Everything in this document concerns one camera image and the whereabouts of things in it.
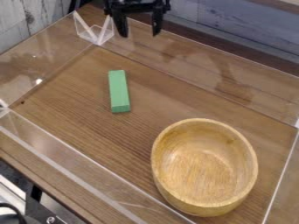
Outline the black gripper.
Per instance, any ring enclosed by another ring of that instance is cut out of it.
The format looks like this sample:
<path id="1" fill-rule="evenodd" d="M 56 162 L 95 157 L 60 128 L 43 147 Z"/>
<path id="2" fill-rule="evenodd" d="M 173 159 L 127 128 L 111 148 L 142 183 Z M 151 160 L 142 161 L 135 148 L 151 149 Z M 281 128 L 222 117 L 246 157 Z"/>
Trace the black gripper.
<path id="1" fill-rule="evenodd" d="M 171 9 L 171 0 L 103 0 L 103 3 L 104 13 L 107 15 L 113 14 L 117 30 L 123 38 L 129 37 L 127 15 L 125 13 L 154 11 L 153 33 L 155 36 L 161 33 L 163 27 L 165 12 Z"/>

